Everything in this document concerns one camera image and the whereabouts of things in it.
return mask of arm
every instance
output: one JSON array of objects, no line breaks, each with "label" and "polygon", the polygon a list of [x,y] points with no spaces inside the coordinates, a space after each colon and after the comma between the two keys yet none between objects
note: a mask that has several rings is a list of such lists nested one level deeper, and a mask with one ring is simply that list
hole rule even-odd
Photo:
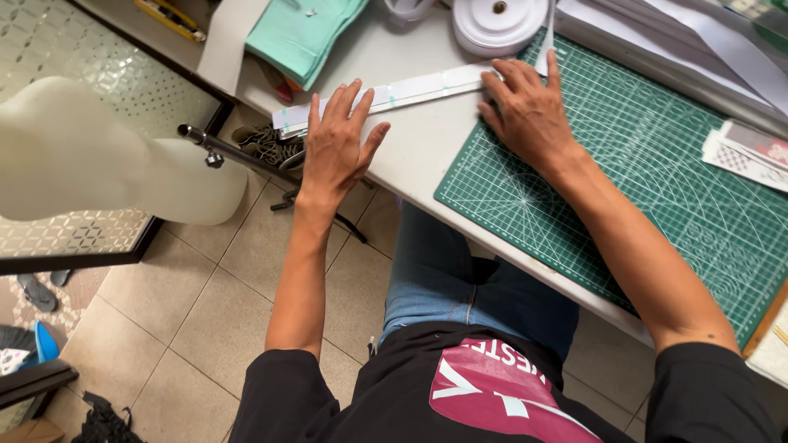
[{"label": "arm", "polygon": [[695,341],[738,354],[733,328],[701,279],[574,140],[552,51],[548,63],[544,86],[522,61],[493,62],[506,83],[492,73],[483,74],[482,81],[500,114],[480,103],[481,115],[577,212],[651,333],[657,353]]},{"label": "arm", "polygon": [[302,349],[320,359],[325,321],[325,249],[336,209],[370,167],[389,123],[373,128],[359,146],[361,128],[374,97],[364,93],[348,115],[361,88],[356,79],[340,86],[325,107],[312,95],[303,183],[295,200],[293,230],[266,333],[266,351]]}]

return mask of mint green fabric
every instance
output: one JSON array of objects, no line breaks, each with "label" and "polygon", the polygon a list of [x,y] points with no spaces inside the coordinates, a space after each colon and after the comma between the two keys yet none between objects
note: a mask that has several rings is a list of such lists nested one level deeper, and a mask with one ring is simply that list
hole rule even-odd
[{"label": "mint green fabric", "polygon": [[[329,56],[336,38],[368,0],[271,0],[246,40],[246,49],[266,60],[304,91]],[[315,15],[307,11],[314,7]]]}]

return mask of white ribbon roll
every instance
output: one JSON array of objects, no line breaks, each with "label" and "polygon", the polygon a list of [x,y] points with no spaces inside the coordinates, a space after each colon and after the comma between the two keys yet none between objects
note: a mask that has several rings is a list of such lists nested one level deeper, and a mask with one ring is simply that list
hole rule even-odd
[{"label": "white ribbon roll", "polygon": [[455,0],[454,34],[460,46],[482,57],[524,48],[539,31],[548,0]]}]

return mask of white table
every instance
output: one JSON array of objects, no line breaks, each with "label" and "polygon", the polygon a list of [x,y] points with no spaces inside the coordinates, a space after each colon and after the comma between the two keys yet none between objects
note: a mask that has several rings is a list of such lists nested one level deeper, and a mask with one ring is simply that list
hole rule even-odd
[{"label": "white table", "polygon": [[[480,60],[462,50],[455,41],[449,11],[435,8],[426,19],[399,28],[389,23],[388,14],[373,2],[357,23],[337,40],[313,91],[321,97],[328,97],[341,83],[349,84],[356,77],[364,81],[365,87],[373,87]],[[270,115],[283,105],[276,99],[271,87],[258,76],[257,70],[255,62],[247,58],[236,97],[261,113]],[[296,104],[308,100],[308,94],[301,94],[296,97]],[[371,116],[364,127],[362,139],[381,121],[390,121],[392,128],[378,149],[367,175],[581,306],[651,345],[651,338],[638,318],[558,274],[433,198],[446,170],[476,124],[476,104],[480,100],[481,93],[471,93]]]}]

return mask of metal pole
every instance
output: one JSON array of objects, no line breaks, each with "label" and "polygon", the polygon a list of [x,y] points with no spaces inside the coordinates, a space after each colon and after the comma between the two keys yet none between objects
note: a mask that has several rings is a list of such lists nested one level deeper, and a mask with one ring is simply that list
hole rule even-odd
[{"label": "metal pole", "polygon": [[282,180],[287,181],[288,183],[294,184],[295,186],[301,186],[300,179],[293,177],[281,169],[269,165],[259,158],[255,158],[249,154],[244,153],[229,143],[226,143],[214,136],[209,136],[200,128],[184,123],[178,126],[178,135],[184,137],[185,139],[191,140],[194,144],[204,148],[208,152],[222,154],[225,157],[231,158],[234,162],[238,162],[253,171],[266,172],[271,175],[275,175]]}]

